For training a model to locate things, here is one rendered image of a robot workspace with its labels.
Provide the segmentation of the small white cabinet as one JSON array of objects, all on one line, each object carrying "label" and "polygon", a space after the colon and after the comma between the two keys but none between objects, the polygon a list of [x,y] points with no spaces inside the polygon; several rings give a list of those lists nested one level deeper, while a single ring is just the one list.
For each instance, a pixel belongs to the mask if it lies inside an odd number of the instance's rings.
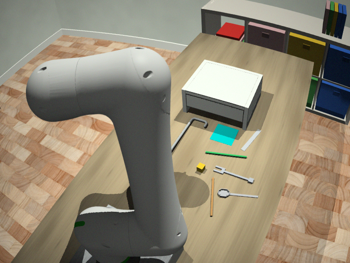
[{"label": "small white cabinet", "polygon": [[182,88],[189,108],[242,122],[246,130],[261,96],[263,75],[204,60]]}]

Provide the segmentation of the teal square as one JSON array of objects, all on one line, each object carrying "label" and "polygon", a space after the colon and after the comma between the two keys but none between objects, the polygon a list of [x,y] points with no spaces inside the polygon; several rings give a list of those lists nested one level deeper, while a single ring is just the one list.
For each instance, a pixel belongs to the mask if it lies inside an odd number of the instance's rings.
[{"label": "teal square", "polygon": [[211,140],[232,146],[239,130],[218,124],[211,136]]}]

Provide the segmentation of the grey combination wrench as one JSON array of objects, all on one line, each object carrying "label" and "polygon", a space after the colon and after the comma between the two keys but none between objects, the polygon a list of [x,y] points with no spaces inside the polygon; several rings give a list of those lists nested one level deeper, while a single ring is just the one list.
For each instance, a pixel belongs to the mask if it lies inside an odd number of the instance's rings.
[{"label": "grey combination wrench", "polygon": [[233,175],[233,176],[235,176],[235,177],[238,177],[238,178],[241,178],[241,179],[244,179],[244,180],[247,180],[248,181],[248,183],[253,183],[253,181],[254,181],[254,179],[253,178],[245,178],[245,177],[242,177],[242,176],[239,176],[239,175],[237,175],[237,174],[234,174],[234,173],[231,173],[231,172],[228,172],[228,171],[225,171],[225,168],[223,168],[223,167],[219,167],[219,166],[217,166],[216,165],[216,168],[219,168],[219,169],[221,169],[221,171],[218,171],[218,170],[213,170],[214,172],[217,172],[217,173],[220,173],[220,174],[223,174],[223,173],[227,173],[227,174],[229,174],[229,175]]}]

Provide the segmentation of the yellow cube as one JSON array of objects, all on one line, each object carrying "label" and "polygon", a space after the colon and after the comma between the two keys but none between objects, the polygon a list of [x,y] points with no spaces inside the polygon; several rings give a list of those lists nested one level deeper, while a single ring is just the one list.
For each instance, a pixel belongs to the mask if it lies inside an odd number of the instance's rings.
[{"label": "yellow cube", "polygon": [[199,163],[197,166],[197,171],[203,173],[204,170],[205,170],[205,165],[202,163]]}]

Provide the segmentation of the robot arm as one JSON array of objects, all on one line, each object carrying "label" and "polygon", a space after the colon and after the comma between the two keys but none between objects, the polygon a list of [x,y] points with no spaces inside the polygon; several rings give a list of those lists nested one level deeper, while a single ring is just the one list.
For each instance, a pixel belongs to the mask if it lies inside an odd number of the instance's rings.
[{"label": "robot arm", "polygon": [[171,73],[157,52],[129,47],[39,65],[26,85],[31,111],[48,122],[103,114],[113,123],[134,210],[90,207],[74,232],[96,263],[139,263],[178,252],[188,230],[175,183]]}]

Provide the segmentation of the white flat bar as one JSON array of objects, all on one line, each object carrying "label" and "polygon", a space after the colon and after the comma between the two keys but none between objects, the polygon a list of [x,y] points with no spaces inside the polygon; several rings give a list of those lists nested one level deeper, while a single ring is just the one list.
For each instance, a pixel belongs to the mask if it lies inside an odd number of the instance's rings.
[{"label": "white flat bar", "polygon": [[252,135],[252,137],[247,141],[247,143],[241,148],[241,150],[245,151],[260,132],[261,130],[257,129],[257,131]]}]

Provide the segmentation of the grey metal spoon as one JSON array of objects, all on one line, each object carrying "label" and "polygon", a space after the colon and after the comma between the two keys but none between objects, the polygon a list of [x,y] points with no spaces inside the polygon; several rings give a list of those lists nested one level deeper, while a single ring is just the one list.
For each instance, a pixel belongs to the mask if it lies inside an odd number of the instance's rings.
[{"label": "grey metal spoon", "polygon": [[254,196],[254,195],[230,193],[230,191],[228,189],[219,189],[218,190],[218,195],[220,197],[224,197],[224,198],[228,197],[229,195],[231,195],[231,196],[243,196],[243,197],[258,198],[258,196]]}]

